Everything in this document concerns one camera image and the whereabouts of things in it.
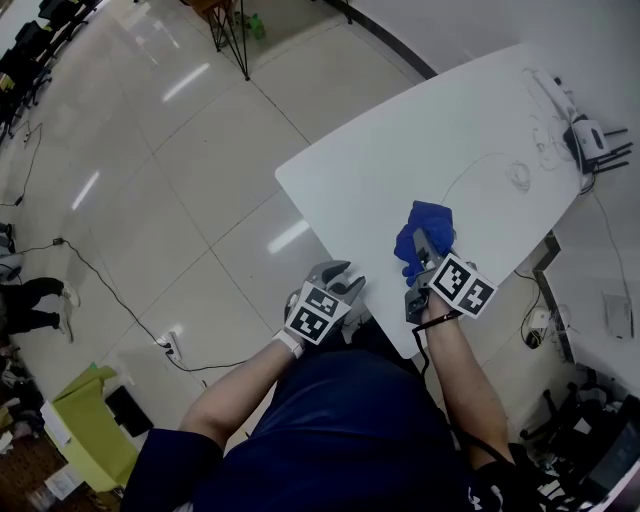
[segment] navy blue shirt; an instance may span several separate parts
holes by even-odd
[[[508,476],[491,466],[489,482],[473,473],[414,375],[364,351],[329,352],[296,362],[224,458],[199,434],[152,430],[121,510],[498,511]]]

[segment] sticker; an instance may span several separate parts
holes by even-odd
[[[471,279],[471,272],[465,269],[464,264],[458,263],[454,259],[445,260],[440,269],[429,285],[438,290],[441,295],[455,302],[460,291]]]
[[[478,318],[494,296],[497,287],[450,253],[429,282],[452,308]]]
[[[312,313],[305,307],[301,307],[291,320],[289,327],[311,341],[318,341],[328,326],[328,320]]]
[[[338,308],[338,299],[332,297],[320,288],[313,287],[305,302],[316,310],[322,311],[325,315],[333,317]]]
[[[305,281],[285,327],[317,345],[349,311],[351,306]]]

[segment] blue cloth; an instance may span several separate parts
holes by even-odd
[[[422,201],[413,202],[409,220],[398,233],[396,248],[393,251],[393,254],[408,264],[402,269],[402,275],[407,278],[407,286],[409,287],[415,282],[416,276],[424,271],[413,244],[413,233],[418,228],[424,229],[440,255],[446,256],[453,245],[451,208]]]

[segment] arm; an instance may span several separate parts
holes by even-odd
[[[438,318],[451,308],[432,292],[423,322]],[[508,447],[507,417],[498,395],[478,365],[458,320],[449,320],[427,330],[429,352],[442,386],[451,421],[472,436],[496,449],[513,462]],[[474,469],[495,459],[476,446],[468,447]]]
[[[293,361],[295,356],[287,345],[272,341],[209,387],[189,408],[180,430],[213,439],[224,451],[229,438]]]

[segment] white table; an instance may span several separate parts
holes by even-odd
[[[417,347],[393,249],[414,200],[450,207],[455,250],[499,285],[580,191],[562,145],[568,124],[535,72],[545,73],[522,45],[488,55],[366,112],[276,171],[332,257],[366,276],[364,302],[405,358]]]

